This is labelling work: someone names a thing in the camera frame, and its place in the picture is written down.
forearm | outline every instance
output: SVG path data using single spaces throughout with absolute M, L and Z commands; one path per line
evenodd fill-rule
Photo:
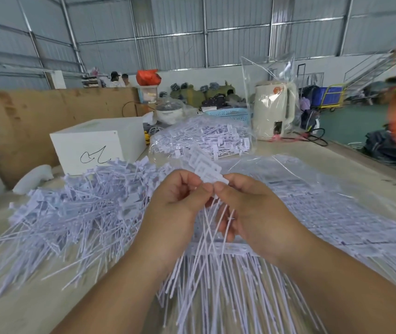
M 131 247 L 52 333 L 139 333 L 164 271 Z
M 280 268 L 332 333 L 396 333 L 396 286 L 310 232 Z

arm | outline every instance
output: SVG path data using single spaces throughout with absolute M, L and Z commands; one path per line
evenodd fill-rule
M 232 187 L 218 182 L 214 188 L 230 207 L 226 213 L 235 209 L 228 240 L 239 234 L 288 274 L 332 333 L 396 333 L 394 284 L 314 236 L 263 183 L 225 177 Z
M 191 172 L 167 176 L 129 250 L 52 333 L 139 333 L 155 293 L 192 238 L 196 214 L 212 194 L 212 184 Z

staircase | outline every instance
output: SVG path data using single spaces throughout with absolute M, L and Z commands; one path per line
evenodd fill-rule
M 357 95 L 370 84 L 377 76 L 396 65 L 396 53 L 389 51 L 384 56 L 375 59 L 377 53 L 354 66 L 345 73 L 344 90 L 346 97 Z

blue bin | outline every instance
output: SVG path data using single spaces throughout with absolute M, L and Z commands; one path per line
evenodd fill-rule
M 311 106 L 332 106 L 340 102 L 340 96 L 342 95 L 342 87 L 332 87 L 328 89 L 325 99 L 322 103 L 323 95 L 325 95 L 326 87 L 320 87 L 319 89 L 312 92 Z
M 228 109 L 218 109 L 206 111 L 206 115 L 219 116 L 219 117 L 229 117 L 237 121 L 243 121 L 246 125 L 251 124 L 251 115 L 246 108 L 228 108 Z

right hand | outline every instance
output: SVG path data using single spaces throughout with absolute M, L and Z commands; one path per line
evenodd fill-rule
M 235 210 L 227 232 L 227 241 L 240 235 L 251 248 L 272 264 L 277 264 L 299 236 L 309 232 L 271 189 L 243 174 L 225 174 L 229 185 L 214 183 L 217 196 L 228 205 L 218 231 L 225 233 L 229 216 Z M 220 220 L 224 204 L 217 213 Z

